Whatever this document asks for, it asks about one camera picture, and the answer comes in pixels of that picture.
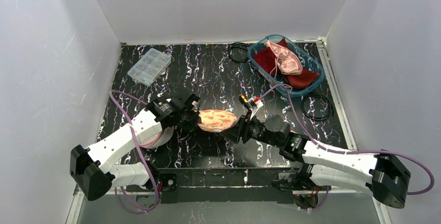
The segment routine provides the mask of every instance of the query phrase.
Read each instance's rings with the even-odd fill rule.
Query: black cable
[[[244,59],[241,59],[241,60],[233,59],[233,58],[231,57],[231,51],[232,51],[233,49],[235,49],[235,48],[236,48],[236,49],[242,49],[242,50],[248,52],[248,44],[241,43],[241,42],[234,42],[234,43],[230,44],[230,45],[228,46],[228,48],[227,48],[227,55],[228,55],[228,57],[229,57],[232,61],[234,61],[234,62],[236,62],[236,63],[245,63],[245,62],[247,62],[247,61],[248,61],[248,53],[245,55],[245,58],[244,58]]]
[[[321,100],[323,100],[328,105],[328,110],[325,112],[325,114],[323,116],[313,116],[313,115],[309,115],[306,112],[306,110],[305,110],[305,101],[306,101],[306,99],[311,99],[311,98],[321,99]],[[309,118],[309,119],[311,119],[313,121],[317,121],[317,122],[326,121],[331,116],[331,112],[332,112],[333,116],[335,115],[334,107],[332,106],[331,102],[329,101],[329,99],[325,95],[322,95],[322,94],[311,93],[311,94],[308,94],[308,95],[304,96],[300,106],[302,108],[303,115],[305,115],[305,117],[307,117],[307,118]]]

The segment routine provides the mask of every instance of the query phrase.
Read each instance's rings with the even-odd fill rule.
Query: marble tabletop
[[[298,43],[308,54],[320,62],[315,43]],[[245,109],[238,96],[247,98],[260,96],[270,88],[270,84],[250,67],[248,62],[234,63],[227,56],[227,44],[191,45],[137,45],[123,46],[121,59],[113,80],[112,89],[121,90],[148,102],[158,94],[179,94],[184,88],[191,89],[200,96],[200,109],[228,110],[240,116]],[[172,63],[150,87],[136,84],[128,75],[128,70],[150,48],[163,51],[172,56]],[[235,59],[242,59],[246,53],[234,50]],[[329,85],[325,79],[316,93],[326,95],[332,102]],[[134,100],[120,97],[119,102],[130,116],[142,110],[142,105]],[[342,126],[337,113],[324,122],[314,122],[303,116],[300,109],[301,98],[294,98],[295,110],[302,124],[317,140],[347,149]],[[315,101],[307,109],[321,114],[325,109],[323,102]],[[263,121],[270,114],[281,115],[295,132],[303,133],[294,115],[279,92],[271,92],[264,99],[264,107],[257,116]],[[126,123],[116,106],[109,100],[98,141],[106,138]],[[171,140],[157,149],[144,151],[157,168],[288,168],[289,161],[279,155],[275,147],[250,140],[246,144],[234,144],[218,134],[201,130],[184,134],[176,130]],[[134,150],[121,159],[121,164],[139,162]]]

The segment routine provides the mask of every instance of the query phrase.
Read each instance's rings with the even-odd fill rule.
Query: teal plastic basket
[[[320,71],[320,74],[318,75],[317,79],[310,84],[305,89],[292,89],[292,91],[289,93],[290,97],[300,97],[304,96],[311,91],[313,91],[317,86],[325,79],[325,71],[323,69],[323,66],[317,62],[313,57],[308,55],[303,49],[292,43],[288,38],[278,35],[278,34],[272,34],[269,36],[266,36],[263,40],[257,42],[256,44],[252,45],[250,48],[248,48],[248,58],[251,62],[251,66],[254,67],[266,80],[268,80],[272,85],[277,84],[284,84],[284,79],[281,76],[276,76],[276,79],[269,75],[256,61],[254,61],[253,57],[256,55],[259,51],[266,48],[265,43],[267,41],[271,41],[274,43],[277,43],[281,41],[283,38],[287,41],[288,47],[293,53],[295,53],[302,63],[303,69],[308,69],[312,72]],[[283,95],[287,95],[287,92],[282,87],[277,87],[277,90],[282,93]]]

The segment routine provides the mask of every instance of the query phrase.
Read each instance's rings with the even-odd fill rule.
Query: metal frame
[[[245,43],[256,43],[257,41],[249,41]],[[343,108],[342,99],[340,97],[340,92],[335,81],[334,73],[332,71],[330,57],[326,50],[326,38],[320,37],[318,39],[297,39],[292,41],[294,43],[316,43],[318,52],[320,55],[320,60],[325,69],[325,75],[328,79],[329,88],[331,90],[331,95],[334,100],[335,109],[337,110],[340,123],[342,125],[343,134],[348,146],[348,149],[357,150],[357,144],[355,143],[354,135],[352,133],[352,129],[349,125],[349,121],[347,119],[345,110]],[[191,43],[191,44],[228,44],[228,43]],[[304,193],[304,191],[293,191],[294,194]],[[346,190],[340,188],[333,188],[330,193],[357,193],[353,190]],[[113,190],[108,191],[106,194],[114,194]],[[127,194],[134,195],[152,195],[153,192],[128,192]],[[66,219],[66,224],[77,223],[81,211],[81,207],[83,205],[83,201],[86,200],[83,192],[78,189],[75,189],[72,205],[69,210],[69,214]],[[373,204],[375,206],[375,210],[377,211],[377,216],[380,221],[380,224],[392,224],[389,214],[387,212],[387,208],[384,204],[379,203],[377,200],[372,198]]]

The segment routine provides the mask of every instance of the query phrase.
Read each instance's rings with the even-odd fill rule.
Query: robotic arm
[[[132,120],[139,145],[156,148],[169,141],[175,127],[187,131],[196,128],[200,118],[199,112],[193,109],[198,101],[198,96],[188,92],[187,95],[158,98],[148,103]],[[302,183],[337,186],[372,194],[391,207],[404,207],[410,172],[396,156],[327,152],[318,148],[307,136],[290,131],[290,125],[279,115],[271,115],[262,123],[254,116],[263,106],[258,98],[248,101],[241,95],[240,101],[248,112],[220,135],[234,143],[256,139],[279,148],[280,155],[286,159],[303,163],[297,173],[287,173],[280,180],[285,183],[285,189]],[[78,145],[71,151],[70,174],[88,200],[96,200],[114,187],[151,184],[142,163],[115,165],[134,147],[130,126],[126,124],[98,143],[85,149]]]

